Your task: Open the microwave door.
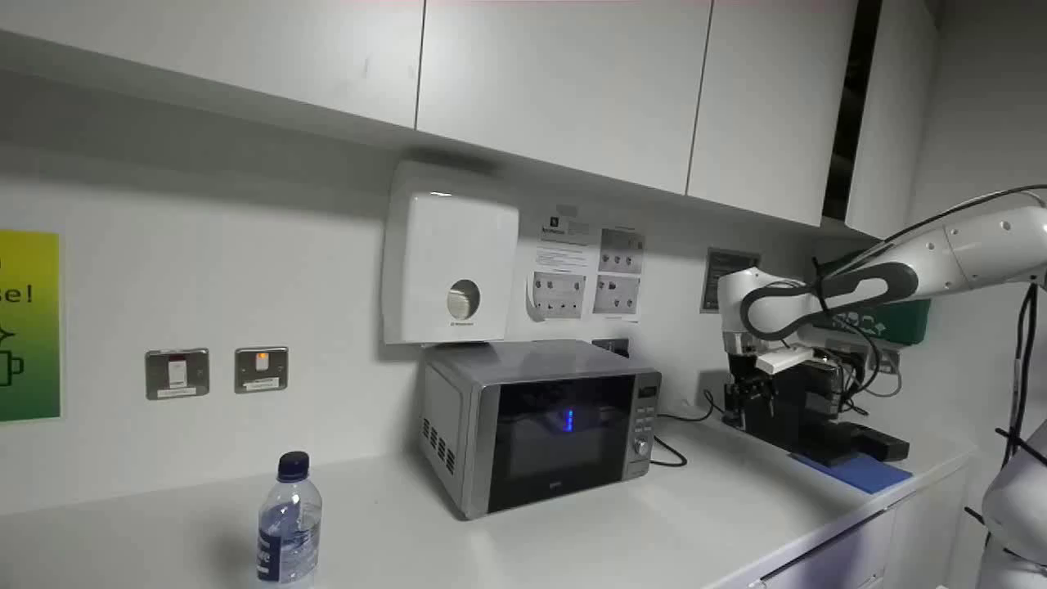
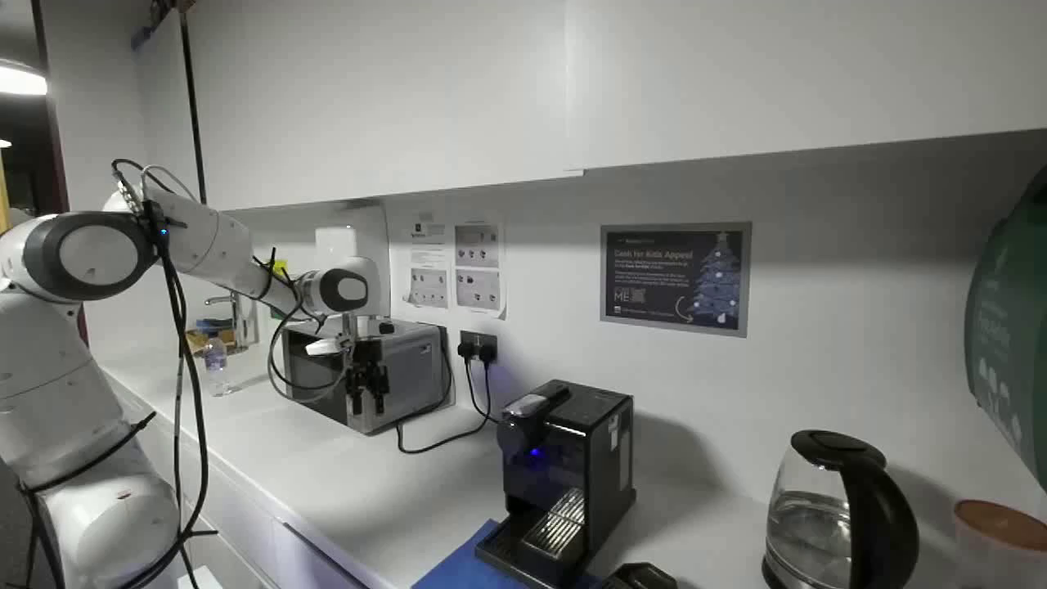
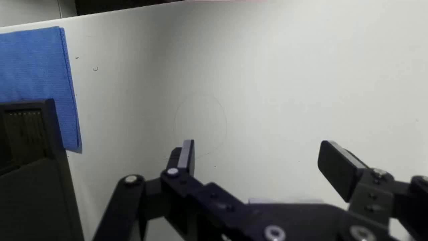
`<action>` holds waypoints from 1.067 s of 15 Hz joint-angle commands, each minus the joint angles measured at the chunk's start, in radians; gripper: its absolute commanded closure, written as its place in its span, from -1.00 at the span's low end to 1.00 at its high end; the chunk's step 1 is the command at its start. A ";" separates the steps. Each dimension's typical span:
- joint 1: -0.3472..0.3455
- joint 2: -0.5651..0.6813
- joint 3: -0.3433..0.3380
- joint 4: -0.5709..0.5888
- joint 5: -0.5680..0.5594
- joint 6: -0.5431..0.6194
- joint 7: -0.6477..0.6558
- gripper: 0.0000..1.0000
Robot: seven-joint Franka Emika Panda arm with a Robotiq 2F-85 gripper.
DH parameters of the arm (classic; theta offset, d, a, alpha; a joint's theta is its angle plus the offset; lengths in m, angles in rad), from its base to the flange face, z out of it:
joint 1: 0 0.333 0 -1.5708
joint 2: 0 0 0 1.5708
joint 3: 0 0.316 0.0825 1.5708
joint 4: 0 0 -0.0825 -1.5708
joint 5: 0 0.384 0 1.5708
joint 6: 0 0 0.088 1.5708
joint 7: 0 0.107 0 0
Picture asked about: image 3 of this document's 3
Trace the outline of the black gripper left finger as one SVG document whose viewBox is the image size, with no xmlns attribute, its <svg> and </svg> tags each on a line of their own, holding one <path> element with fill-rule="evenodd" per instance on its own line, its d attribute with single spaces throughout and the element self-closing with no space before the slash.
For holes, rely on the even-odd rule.
<svg viewBox="0 0 428 241">
<path fill-rule="evenodd" d="M 133 226 L 144 241 L 155 218 L 164 218 L 183 241 L 250 241 L 244 205 L 215 183 L 201 185 L 192 177 L 193 163 L 188 139 L 171 151 L 157 178 L 118 179 L 92 241 L 129 241 Z"/>
</svg>

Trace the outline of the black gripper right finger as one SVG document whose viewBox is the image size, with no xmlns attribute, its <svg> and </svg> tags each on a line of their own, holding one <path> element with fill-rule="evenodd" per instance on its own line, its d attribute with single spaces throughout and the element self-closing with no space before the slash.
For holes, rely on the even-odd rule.
<svg viewBox="0 0 428 241">
<path fill-rule="evenodd" d="M 343 241 L 395 241 L 389 221 L 395 218 L 414 241 L 428 241 L 428 181 L 413 175 L 395 181 L 381 169 L 369 167 L 332 141 L 322 141 L 318 170 L 347 203 L 339 237 Z"/>
</svg>

